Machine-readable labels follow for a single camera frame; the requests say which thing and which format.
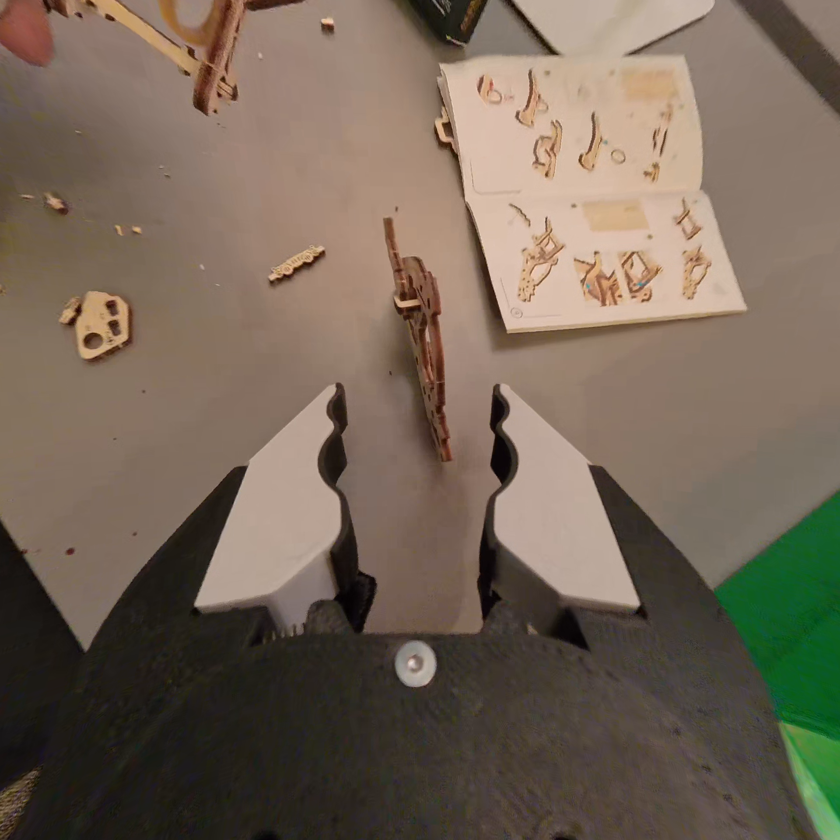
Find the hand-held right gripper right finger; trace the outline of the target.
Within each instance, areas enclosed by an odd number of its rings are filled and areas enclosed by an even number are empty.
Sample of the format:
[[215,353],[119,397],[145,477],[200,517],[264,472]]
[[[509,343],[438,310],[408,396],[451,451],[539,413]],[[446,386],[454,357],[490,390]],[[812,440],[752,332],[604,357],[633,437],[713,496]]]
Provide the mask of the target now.
[[491,396],[490,495],[479,546],[483,616],[509,602],[530,624],[572,607],[632,616],[641,607],[592,464],[509,385]]

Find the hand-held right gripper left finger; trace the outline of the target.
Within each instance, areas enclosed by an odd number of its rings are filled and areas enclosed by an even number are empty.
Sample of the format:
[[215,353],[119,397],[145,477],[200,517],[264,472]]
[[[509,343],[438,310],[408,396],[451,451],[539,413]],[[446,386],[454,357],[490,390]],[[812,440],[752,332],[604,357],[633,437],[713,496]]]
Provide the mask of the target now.
[[198,612],[265,607],[281,631],[310,606],[352,595],[354,526],[338,488],[347,466],[343,385],[328,385],[248,462],[194,602]]

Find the wooden model side frame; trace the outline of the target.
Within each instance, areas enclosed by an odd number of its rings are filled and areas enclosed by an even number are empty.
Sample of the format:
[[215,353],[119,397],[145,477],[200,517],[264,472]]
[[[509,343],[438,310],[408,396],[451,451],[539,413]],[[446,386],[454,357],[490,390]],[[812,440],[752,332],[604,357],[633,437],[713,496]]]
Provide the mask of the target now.
[[417,379],[434,448],[440,461],[453,459],[445,414],[445,354],[439,317],[437,279],[416,256],[403,256],[392,217],[383,220],[385,245],[394,279],[394,307],[406,324]]

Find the wooden model axle assembly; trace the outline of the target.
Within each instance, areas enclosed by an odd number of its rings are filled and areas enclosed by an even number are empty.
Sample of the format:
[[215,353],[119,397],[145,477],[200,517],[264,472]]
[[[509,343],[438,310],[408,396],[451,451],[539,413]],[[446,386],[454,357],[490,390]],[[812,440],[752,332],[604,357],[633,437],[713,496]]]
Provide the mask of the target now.
[[118,23],[139,36],[147,45],[176,64],[178,70],[194,81],[193,106],[211,116],[220,102],[238,99],[238,85],[232,64],[239,31],[247,13],[296,5],[296,1],[213,1],[204,21],[185,26],[177,13],[177,2],[158,3],[168,35],[118,1],[44,1],[48,14],[65,18],[83,18],[95,14]]

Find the dark model kit box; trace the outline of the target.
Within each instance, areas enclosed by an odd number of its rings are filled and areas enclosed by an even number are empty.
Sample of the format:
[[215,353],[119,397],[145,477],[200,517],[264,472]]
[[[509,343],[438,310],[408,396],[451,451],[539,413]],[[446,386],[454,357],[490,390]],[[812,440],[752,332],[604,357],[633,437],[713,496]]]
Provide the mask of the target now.
[[465,47],[488,1],[408,1],[412,10],[441,41]]

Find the person's left hand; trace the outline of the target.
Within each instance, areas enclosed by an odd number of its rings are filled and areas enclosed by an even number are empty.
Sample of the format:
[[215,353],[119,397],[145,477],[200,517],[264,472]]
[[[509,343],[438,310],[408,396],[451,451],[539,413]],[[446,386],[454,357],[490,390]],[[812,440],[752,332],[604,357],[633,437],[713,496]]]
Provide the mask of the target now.
[[54,37],[42,1],[6,1],[1,13],[1,45],[30,66],[47,67]]

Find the green plastic bin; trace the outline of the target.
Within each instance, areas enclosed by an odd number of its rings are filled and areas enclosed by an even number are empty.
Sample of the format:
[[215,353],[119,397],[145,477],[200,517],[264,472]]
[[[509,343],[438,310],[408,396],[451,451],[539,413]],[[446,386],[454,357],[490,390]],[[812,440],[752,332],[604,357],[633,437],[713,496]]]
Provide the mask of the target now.
[[839,494],[717,589],[764,679],[820,838],[839,838]]

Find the engraved wooden strip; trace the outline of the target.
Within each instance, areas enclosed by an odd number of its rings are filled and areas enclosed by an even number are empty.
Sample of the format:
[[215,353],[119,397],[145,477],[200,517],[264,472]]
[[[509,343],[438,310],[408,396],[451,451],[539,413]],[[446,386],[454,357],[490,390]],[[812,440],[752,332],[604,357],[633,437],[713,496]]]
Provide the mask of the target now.
[[277,266],[271,268],[267,280],[270,285],[275,285],[288,278],[291,278],[302,268],[311,266],[326,254],[326,248],[322,245],[310,245],[302,251],[287,257]]

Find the wooden plate with holes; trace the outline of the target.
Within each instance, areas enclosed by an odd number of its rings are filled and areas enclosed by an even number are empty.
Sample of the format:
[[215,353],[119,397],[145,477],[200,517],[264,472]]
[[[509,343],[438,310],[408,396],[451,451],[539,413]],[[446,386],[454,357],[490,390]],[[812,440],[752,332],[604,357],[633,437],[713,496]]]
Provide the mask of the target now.
[[77,351],[86,362],[103,359],[132,341],[132,312],[118,295],[88,291],[74,324]]

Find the open instruction booklet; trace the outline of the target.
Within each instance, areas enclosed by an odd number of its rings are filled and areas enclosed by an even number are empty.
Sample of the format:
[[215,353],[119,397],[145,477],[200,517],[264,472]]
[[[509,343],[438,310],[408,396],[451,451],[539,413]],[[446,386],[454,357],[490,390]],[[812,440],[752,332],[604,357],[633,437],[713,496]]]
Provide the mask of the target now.
[[683,56],[484,56],[437,77],[507,333],[747,311]]

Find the white stand base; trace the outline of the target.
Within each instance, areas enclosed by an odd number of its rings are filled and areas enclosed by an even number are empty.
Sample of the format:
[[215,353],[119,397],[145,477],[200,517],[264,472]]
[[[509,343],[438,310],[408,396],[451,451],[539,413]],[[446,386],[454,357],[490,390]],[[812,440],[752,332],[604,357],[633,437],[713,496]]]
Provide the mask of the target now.
[[650,46],[709,14],[713,1],[513,1],[561,56],[619,57]]

